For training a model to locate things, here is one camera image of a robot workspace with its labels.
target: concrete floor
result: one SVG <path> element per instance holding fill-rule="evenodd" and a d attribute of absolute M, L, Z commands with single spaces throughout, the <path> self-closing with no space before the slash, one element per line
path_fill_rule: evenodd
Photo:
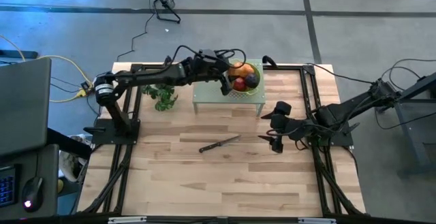
<path fill-rule="evenodd" d="M 304 10 L 303 0 L 175 0 L 178 9 Z M 312 10 L 351 12 L 434 12 L 436 0 L 310 0 Z M 62 5 L 148 8 L 148 0 L 0 0 L 2 5 Z M 129 50 L 131 38 L 143 31 L 148 14 L 73 14 L 0 12 L 0 34 L 23 50 L 57 54 L 75 60 L 89 76 L 112 67 L 116 56 Z M 121 61 L 162 61 L 179 44 L 199 48 L 242 48 L 249 58 L 267 54 L 280 63 L 313 62 L 306 16 L 183 14 L 180 25 L 152 19 L 148 34 L 135 40 L 136 51 Z M 375 80 L 403 58 L 436 59 L 436 18 L 314 17 L 322 63 L 338 74 Z M 0 48 L 10 48 L 0 42 Z M 188 53 L 181 52 L 180 57 Z M 418 74 L 435 71 L 436 63 L 408 63 Z M 69 63 L 54 61 L 53 76 L 82 82 Z M 416 79 L 399 70 L 398 84 Z M 337 78 L 341 99 L 368 89 Z M 51 90 L 53 99 L 69 94 Z M 82 133 L 95 115 L 84 99 L 51 103 L 49 125 L 62 133 Z M 360 184 L 369 214 L 417 221 L 436 221 L 434 175 L 399 178 L 397 171 L 414 164 L 399 127 L 380 129 L 372 111 L 355 118 L 355 154 Z M 381 116 L 385 126 L 398 123 L 396 114 Z"/>

